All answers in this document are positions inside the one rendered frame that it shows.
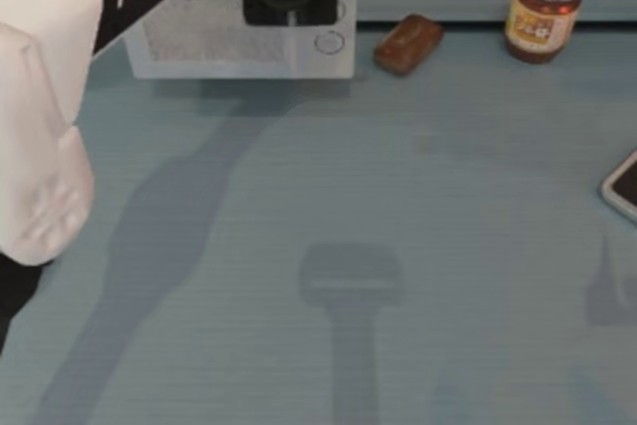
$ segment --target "jar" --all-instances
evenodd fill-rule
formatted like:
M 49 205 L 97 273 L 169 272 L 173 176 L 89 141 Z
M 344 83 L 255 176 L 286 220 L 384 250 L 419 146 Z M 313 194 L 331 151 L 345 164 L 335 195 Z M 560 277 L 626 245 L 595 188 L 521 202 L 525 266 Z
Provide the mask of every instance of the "jar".
M 507 50 L 531 64 L 552 60 L 570 37 L 581 0 L 512 0 Z

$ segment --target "phone screen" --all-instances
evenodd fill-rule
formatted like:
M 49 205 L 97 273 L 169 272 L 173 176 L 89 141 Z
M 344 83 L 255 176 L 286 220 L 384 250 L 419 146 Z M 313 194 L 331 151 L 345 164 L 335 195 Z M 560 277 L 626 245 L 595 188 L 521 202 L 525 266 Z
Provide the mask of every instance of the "phone screen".
M 611 188 L 615 194 L 637 206 L 637 161 L 628 166 Z

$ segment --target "gray table surface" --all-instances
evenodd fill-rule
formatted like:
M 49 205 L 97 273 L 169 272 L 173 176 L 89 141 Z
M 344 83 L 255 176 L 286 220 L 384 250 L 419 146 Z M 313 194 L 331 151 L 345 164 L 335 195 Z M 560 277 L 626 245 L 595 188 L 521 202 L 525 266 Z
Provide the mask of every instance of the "gray table surface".
M 637 37 L 550 66 L 450 33 L 414 76 L 150 82 L 81 127 L 97 203 L 16 320 L 1 425 L 637 423 Z

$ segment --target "tabletop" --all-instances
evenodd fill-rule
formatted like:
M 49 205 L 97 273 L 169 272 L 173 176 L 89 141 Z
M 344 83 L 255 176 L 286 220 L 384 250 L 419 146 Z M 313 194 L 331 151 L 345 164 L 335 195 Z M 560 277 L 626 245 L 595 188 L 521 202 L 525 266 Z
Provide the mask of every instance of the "tabletop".
M 2 425 L 637 423 L 637 37 L 547 66 L 450 32 L 413 76 L 93 66 L 93 215 L 16 318 Z

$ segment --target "glass jar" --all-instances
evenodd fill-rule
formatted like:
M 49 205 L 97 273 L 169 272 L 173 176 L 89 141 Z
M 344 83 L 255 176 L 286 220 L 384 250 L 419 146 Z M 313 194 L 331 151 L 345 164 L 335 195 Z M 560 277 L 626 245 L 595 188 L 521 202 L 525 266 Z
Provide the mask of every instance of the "glass jar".
M 531 64 L 552 60 L 565 47 L 582 0 L 512 0 L 507 50 Z

